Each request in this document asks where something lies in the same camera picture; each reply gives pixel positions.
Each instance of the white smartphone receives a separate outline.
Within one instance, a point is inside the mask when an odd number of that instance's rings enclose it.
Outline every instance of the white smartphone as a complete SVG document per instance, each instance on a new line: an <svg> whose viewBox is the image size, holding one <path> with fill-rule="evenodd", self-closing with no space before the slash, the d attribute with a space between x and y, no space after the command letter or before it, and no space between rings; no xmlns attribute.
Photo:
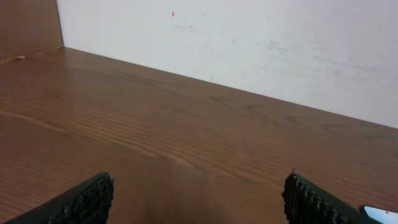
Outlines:
<svg viewBox="0 0 398 224"><path fill-rule="evenodd" d="M396 212L391 212L380 208L374 208L367 205L363 206L361 208L361 211L382 224L398 223L398 213Z"/></svg>

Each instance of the table surface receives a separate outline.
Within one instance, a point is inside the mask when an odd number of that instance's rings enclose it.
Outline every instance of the table surface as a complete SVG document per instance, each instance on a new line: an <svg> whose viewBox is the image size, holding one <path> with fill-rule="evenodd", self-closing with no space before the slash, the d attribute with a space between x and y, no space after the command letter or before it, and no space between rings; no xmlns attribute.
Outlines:
<svg viewBox="0 0 398 224"><path fill-rule="evenodd" d="M0 67L0 222L105 170L108 223L287 223L293 168L398 210L398 129L73 49Z"/></svg>

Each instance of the white wall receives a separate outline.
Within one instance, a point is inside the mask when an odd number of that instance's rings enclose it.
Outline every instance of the white wall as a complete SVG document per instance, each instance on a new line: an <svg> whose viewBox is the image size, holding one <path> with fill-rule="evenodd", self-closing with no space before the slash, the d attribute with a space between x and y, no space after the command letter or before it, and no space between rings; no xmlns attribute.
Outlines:
<svg viewBox="0 0 398 224"><path fill-rule="evenodd" d="M398 128L397 0L58 7L66 47Z"/></svg>

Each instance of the wall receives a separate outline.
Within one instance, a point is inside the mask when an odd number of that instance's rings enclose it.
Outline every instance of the wall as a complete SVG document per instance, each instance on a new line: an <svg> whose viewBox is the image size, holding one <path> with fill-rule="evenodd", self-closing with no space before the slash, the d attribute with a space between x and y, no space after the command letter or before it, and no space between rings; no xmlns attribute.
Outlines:
<svg viewBox="0 0 398 224"><path fill-rule="evenodd" d="M0 0L0 65L62 44L57 0Z"/></svg>
<svg viewBox="0 0 398 224"><path fill-rule="evenodd" d="M58 6L66 47L398 128L396 0Z"/></svg>

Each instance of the wooden table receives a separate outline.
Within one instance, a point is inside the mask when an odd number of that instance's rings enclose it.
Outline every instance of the wooden table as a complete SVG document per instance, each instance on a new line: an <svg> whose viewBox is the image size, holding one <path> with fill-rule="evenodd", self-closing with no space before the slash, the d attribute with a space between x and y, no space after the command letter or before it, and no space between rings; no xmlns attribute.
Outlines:
<svg viewBox="0 0 398 224"><path fill-rule="evenodd" d="M0 67L0 222L99 171L108 223L287 223L299 173L398 210L398 130L72 49Z"/></svg>

